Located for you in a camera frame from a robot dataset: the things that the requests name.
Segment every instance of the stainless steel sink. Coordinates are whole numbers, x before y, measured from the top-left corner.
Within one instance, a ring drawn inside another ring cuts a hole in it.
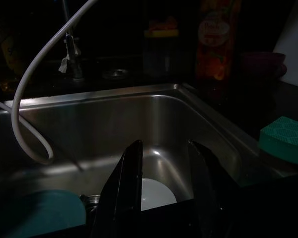
[[[44,189],[99,194],[136,139],[144,142],[144,177],[167,185],[177,201],[193,197],[189,139],[209,147],[241,185],[271,176],[256,160],[256,142],[181,85],[26,99],[21,114],[49,139],[56,158],[49,166],[29,159],[16,143],[10,115],[0,111],[0,196]],[[45,153],[36,138],[23,133]]]

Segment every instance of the white plate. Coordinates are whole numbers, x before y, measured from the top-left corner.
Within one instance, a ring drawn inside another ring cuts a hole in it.
[[[164,184],[149,178],[143,178],[141,210],[148,210],[176,203],[174,194]]]

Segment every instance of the white hose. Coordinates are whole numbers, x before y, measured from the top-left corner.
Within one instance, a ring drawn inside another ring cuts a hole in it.
[[[39,154],[35,153],[24,141],[20,128],[19,128],[19,109],[20,109],[20,102],[22,99],[22,95],[24,92],[24,89],[31,78],[34,70],[37,68],[39,63],[42,61],[44,56],[50,51],[50,49],[55,45],[57,41],[59,41],[63,35],[71,28],[73,25],[78,21],[98,0],[88,0],[71,18],[70,20],[48,41],[48,43],[40,50],[40,52],[37,54],[37,56],[34,58],[34,60],[29,65],[28,69],[25,71],[23,77],[20,80],[20,83],[18,85],[18,88],[16,89],[13,104],[11,108],[11,123],[12,123],[12,129],[14,132],[14,136],[21,146],[21,148],[24,150],[24,152],[33,160],[47,165],[50,164],[53,161],[54,155],[51,146],[49,143],[43,138],[43,136],[35,130],[26,120],[24,120],[22,117],[20,117],[20,121],[22,124],[27,124],[27,128],[40,140],[40,142],[44,145],[46,150],[48,151],[49,158],[45,159]],[[10,108],[4,105],[5,110],[9,112]]]

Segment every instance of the orange bottle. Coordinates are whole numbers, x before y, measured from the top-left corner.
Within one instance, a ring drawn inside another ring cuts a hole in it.
[[[226,81],[230,74],[241,0],[202,0],[196,77]]]

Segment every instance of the green sponge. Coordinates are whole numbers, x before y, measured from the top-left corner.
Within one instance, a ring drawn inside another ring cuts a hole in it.
[[[261,129],[259,147],[275,157],[298,164],[298,121],[281,117]]]

